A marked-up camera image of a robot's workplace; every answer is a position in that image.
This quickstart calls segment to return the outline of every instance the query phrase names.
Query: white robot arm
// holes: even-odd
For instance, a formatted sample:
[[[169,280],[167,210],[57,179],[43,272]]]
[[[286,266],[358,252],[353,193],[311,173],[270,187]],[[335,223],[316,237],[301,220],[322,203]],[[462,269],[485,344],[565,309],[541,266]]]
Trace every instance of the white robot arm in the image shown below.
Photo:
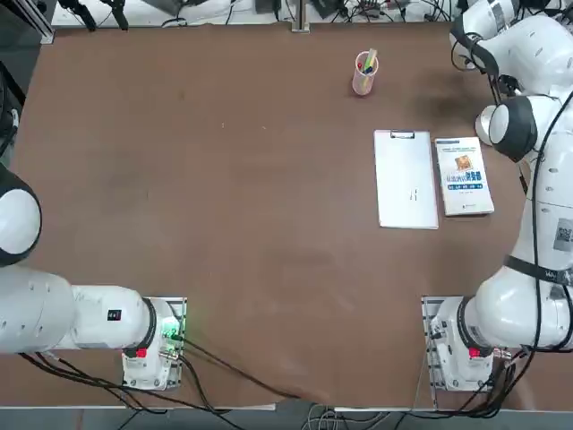
[[[515,5],[480,0],[454,23],[454,49],[467,61],[498,78],[515,78],[522,95],[487,107],[476,121],[480,138],[531,168],[541,162],[536,207],[530,183],[519,237],[505,265],[475,297],[450,297],[431,322],[446,389],[475,391],[492,371],[493,347],[534,344],[537,324],[535,278],[541,280],[542,321],[538,347],[573,347],[573,112],[550,123],[573,90],[573,37],[556,21],[535,16],[505,29]],[[473,35],[467,36],[466,29]],[[532,211],[537,214],[539,268],[534,266]]]
[[[41,231],[33,191],[0,165],[0,354],[51,349],[123,351],[124,383],[143,390],[177,386],[183,324],[160,298],[116,286],[71,286],[65,279],[13,265]]]

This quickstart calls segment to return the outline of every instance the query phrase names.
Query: book cover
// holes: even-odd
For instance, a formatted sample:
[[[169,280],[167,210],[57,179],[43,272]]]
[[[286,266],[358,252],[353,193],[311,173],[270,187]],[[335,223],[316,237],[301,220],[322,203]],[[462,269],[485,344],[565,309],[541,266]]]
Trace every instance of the book cover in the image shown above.
[[[478,138],[436,139],[436,151],[446,216],[492,213]]]

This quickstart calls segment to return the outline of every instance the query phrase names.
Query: black cable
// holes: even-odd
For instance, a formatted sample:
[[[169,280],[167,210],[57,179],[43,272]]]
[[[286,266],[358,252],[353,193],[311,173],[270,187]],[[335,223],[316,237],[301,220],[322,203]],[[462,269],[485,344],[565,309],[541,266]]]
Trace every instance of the black cable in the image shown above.
[[[111,16],[111,13],[112,13],[112,12],[113,12],[113,9],[110,10],[109,13],[107,14],[107,17],[104,18],[104,20],[98,24],[98,28],[100,28],[100,27],[104,24],[104,22],[107,21],[107,18],[109,18],[109,17]]]
[[[337,17],[338,17],[343,11],[346,10],[346,13],[348,13],[348,9],[346,8],[346,5],[347,5],[347,3],[348,3],[349,1],[350,1],[350,0],[346,0],[346,1],[344,2],[344,4],[342,5],[342,7],[339,7],[339,8],[338,8],[337,14],[334,15],[334,18],[332,18],[332,21],[331,21],[330,23],[334,22],[334,21],[337,19]]]
[[[10,143],[12,143],[12,140],[13,140],[14,136],[16,135],[16,132],[18,132],[18,127],[16,127],[15,125],[10,127],[10,131],[4,137],[4,141],[2,142],[2,145],[0,145],[0,157],[2,157],[4,155],[4,153],[8,149],[8,146],[10,145]]]
[[[400,16],[402,17],[402,21],[406,22],[406,9],[404,9],[401,5],[400,5],[400,0],[394,0],[396,3],[396,6],[398,7],[398,10],[400,11]]]
[[[288,0],[285,0],[286,8],[288,9],[288,14],[290,15],[291,20],[295,20],[295,16],[293,15],[293,11],[290,10],[290,4],[288,4]]]
[[[51,366],[47,366],[47,365],[43,365],[42,363],[34,360],[32,357],[30,357],[28,354],[19,354],[22,358],[24,358],[26,361],[28,361],[29,363],[31,363],[33,366],[43,370],[44,372],[48,373],[48,374],[52,374],[54,376],[58,376],[60,378],[66,379],[68,381],[73,381],[73,382],[77,382],[77,383],[82,383],[84,385],[89,385],[89,386],[93,386],[93,387],[99,387],[99,388],[110,388],[110,389],[116,389],[116,390],[120,390],[120,391],[134,391],[134,392],[140,392],[142,394],[146,394],[148,396],[151,397],[155,397],[157,399],[162,399],[162,400],[167,400],[167,401],[171,401],[173,403],[177,403],[189,408],[194,408],[194,409],[199,409],[202,411],[206,411],[211,413],[210,410],[208,410],[207,408],[201,407],[199,405],[195,405],[191,402],[188,401],[184,401],[184,400],[179,400],[179,399],[173,399],[171,397],[168,396],[164,396],[161,394],[158,394],[154,391],[148,391],[148,390],[142,390],[139,388],[134,388],[134,387],[128,387],[128,386],[122,386],[122,385],[117,385],[115,383],[111,383],[110,381],[107,381],[103,378],[95,378],[93,376],[89,376],[85,377],[85,376],[81,376],[82,374],[85,374],[84,372],[80,371],[80,374],[70,374],[70,372],[67,372],[66,370],[64,370],[61,367],[57,367],[55,365],[51,365]],[[151,413],[155,413],[157,414],[164,414],[165,412],[163,411],[154,411],[152,409],[148,409],[148,408],[143,408],[145,411],[151,411]],[[219,418],[222,421],[225,421],[226,423],[228,423],[230,426],[232,426],[233,428],[235,428],[236,430],[245,430],[244,428],[236,425],[235,423],[233,423],[232,421],[229,421],[228,419],[226,419],[225,417],[222,417],[220,414],[213,414],[215,417]]]
[[[430,6],[433,6],[433,7],[437,8],[437,9],[440,11],[440,13],[442,14],[442,16],[444,17],[444,20],[446,20],[446,21],[451,21],[451,18],[448,19],[448,18],[446,17],[446,12],[438,5],[438,0],[436,0],[434,3],[429,2],[428,0],[420,0],[420,2],[429,4]]]
[[[193,378],[193,381],[195,382],[195,387],[197,388],[197,392],[199,393],[199,397],[201,397],[201,401],[203,402],[203,405],[205,406],[205,408],[207,408],[211,412],[217,414],[218,412],[215,410],[215,408],[213,408],[213,406],[207,400],[207,395],[205,394],[205,391],[203,390],[203,387],[201,386],[201,382],[199,380],[199,375],[197,374],[197,371],[195,370],[195,368],[191,364],[191,361],[189,361],[184,356],[180,356],[179,359],[191,372],[191,376]]]
[[[459,65],[457,65],[456,62],[454,61],[454,51],[456,50],[456,46],[458,45],[458,43],[459,43],[459,41],[456,40],[451,47],[451,51],[449,52],[449,59],[451,61],[451,65],[453,65],[460,72],[472,72],[473,69],[462,68]]]
[[[288,399],[300,399],[298,396],[296,396],[294,394],[291,394],[291,393],[286,392],[286,391],[281,391],[281,390],[278,390],[276,388],[271,387],[270,385],[264,383],[263,381],[255,378],[254,376],[252,376],[250,374],[247,374],[246,372],[235,367],[234,365],[229,364],[227,361],[223,360],[222,358],[219,358],[216,355],[211,354],[207,349],[197,345],[194,342],[191,342],[190,340],[183,338],[182,336],[174,335],[174,336],[171,336],[171,339],[172,340],[179,340],[179,341],[186,343],[190,347],[193,347],[193,348],[197,349],[198,351],[202,352],[207,357],[212,358],[213,360],[217,361],[219,364],[223,365],[227,369],[232,370],[233,372],[240,374],[243,378],[251,381],[252,383],[254,383],[256,385],[259,385],[261,388],[264,388],[265,390],[270,391],[273,394],[277,394],[278,396],[286,397]]]
[[[404,421],[404,419],[407,417],[407,415],[408,415],[407,413],[402,414],[402,417],[400,417],[400,419],[394,425],[394,430],[398,430],[398,428],[402,424],[402,421]]]
[[[124,428],[132,422],[132,420],[137,417],[137,415],[142,412],[142,409],[137,409],[135,412],[133,412],[129,418],[127,418],[118,428],[117,430],[124,430]]]
[[[229,15],[227,16],[227,20],[225,21],[225,25],[228,25],[229,21],[231,21],[231,15],[233,14],[233,9],[235,8],[235,1],[236,0],[231,0],[231,8],[229,9]]]
[[[385,13],[384,11],[380,10],[380,13],[382,15],[384,15],[386,18],[388,18],[391,22],[394,22],[394,20],[392,19],[392,17],[390,15],[388,15],[387,13]]]
[[[24,358],[26,358],[28,361],[30,361],[32,364],[35,363],[35,361],[33,360],[33,358],[31,358],[30,356],[28,356],[27,354],[21,354],[21,356],[23,356]],[[146,408],[145,406],[143,406],[143,404],[138,401],[130,392],[128,392],[126,390],[127,387],[123,387],[121,385],[116,385],[111,383],[110,381],[107,381],[105,379],[102,378],[95,378],[93,376],[90,376],[86,373],[84,373],[83,371],[81,371],[80,369],[78,369],[77,367],[75,367],[74,365],[72,365],[71,363],[65,361],[62,358],[58,358],[58,361],[60,361],[63,365],[70,367],[74,372],[68,372],[65,369],[58,367],[56,365],[51,364],[49,361],[46,360],[46,358],[41,354],[41,353],[37,353],[36,356],[38,356],[38,358],[44,363],[44,366],[46,366],[47,368],[51,369],[52,371],[62,374],[62,375],[66,375],[66,376],[71,376],[71,377],[77,377],[80,376],[81,378],[83,378],[83,380],[87,380],[93,383],[92,386],[96,386],[99,388],[104,389],[105,391],[109,392],[110,394],[112,394],[116,399],[118,399],[121,403],[123,403],[127,408],[129,409],[136,409],[136,407],[134,407],[131,403],[129,403],[127,400],[123,399],[119,394],[117,394],[116,392],[112,391],[112,389],[116,389],[121,391],[123,394],[125,394],[126,396],[128,396],[138,407],[139,409],[142,409],[145,412],[148,412],[152,415],[161,415],[163,414],[163,412],[161,411],[156,411],[153,409],[149,409]],[[103,386],[105,384],[113,384],[114,387],[106,387]]]

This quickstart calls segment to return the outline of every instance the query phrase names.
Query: white clipboard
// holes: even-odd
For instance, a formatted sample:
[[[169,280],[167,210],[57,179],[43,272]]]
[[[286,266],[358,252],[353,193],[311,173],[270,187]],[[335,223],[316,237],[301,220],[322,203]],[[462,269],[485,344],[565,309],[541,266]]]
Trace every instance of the white clipboard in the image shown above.
[[[429,132],[374,132],[381,227],[438,228]]]

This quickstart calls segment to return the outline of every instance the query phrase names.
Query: table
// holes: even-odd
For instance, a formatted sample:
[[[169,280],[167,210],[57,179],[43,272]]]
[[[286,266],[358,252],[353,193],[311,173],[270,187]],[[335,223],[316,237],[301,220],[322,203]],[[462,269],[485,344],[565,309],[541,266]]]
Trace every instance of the table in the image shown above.
[[[194,340],[306,399],[412,407],[420,297],[473,294],[513,246],[524,201],[515,166],[486,148],[491,216],[441,216],[437,231],[378,226],[373,130],[471,135],[490,101],[485,79],[451,66],[447,31],[58,32],[41,50],[14,162],[44,211],[26,263],[73,283],[186,296]],[[381,69],[359,99],[350,79],[368,47]],[[121,379],[115,351],[65,356]],[[573,383],[568,360],[536,357],[507,407],[571,409],[560,395]],[[214,404],[278,400],[194,361]],[[18,357],[0,368],[2,405],[116,404]],[[431,406],[427,379],[417,408]],[[459,404],[448,394],[442,407]],[[175,395],[199,402],[189,379]]]

